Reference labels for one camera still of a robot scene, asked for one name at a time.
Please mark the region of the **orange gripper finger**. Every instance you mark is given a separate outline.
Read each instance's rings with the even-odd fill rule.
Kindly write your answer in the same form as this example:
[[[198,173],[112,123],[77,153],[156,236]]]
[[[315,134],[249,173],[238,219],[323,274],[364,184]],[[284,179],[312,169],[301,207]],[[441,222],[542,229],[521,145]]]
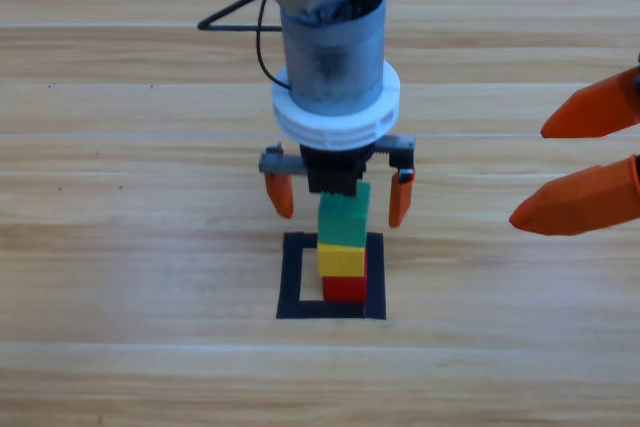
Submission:
[[[574,92],[544,123],[543,138],[597,138],[639,123],[639,69]]]
[[[291,175],[265,174],[265,186],[277,214],[285,219],[294,215],[293,180]]]
[[[639,218],[639,157],[549,181],[511,214],[512,226],[545,236],[574,236]]]
[[[388,223],[391,228],[398,228],[410,206],[412,200],[414,169],[399,169],[391,179]]]

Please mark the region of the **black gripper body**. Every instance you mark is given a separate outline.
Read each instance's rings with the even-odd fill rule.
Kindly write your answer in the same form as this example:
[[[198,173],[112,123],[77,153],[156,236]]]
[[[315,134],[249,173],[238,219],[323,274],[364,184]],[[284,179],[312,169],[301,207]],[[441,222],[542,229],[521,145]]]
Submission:
[[[268,147],[261,155],[259,170],[263,174],[305,176],[311,193],[356,195],[357,183],[363,179],[367,162],[374,154],[386,154],[389,165],[397,170],[396,183],[414,180],[416,140],[409,135],[385,135],[363,147],[328,151],[300,146],[299,155],[285,154],[280,145]]]

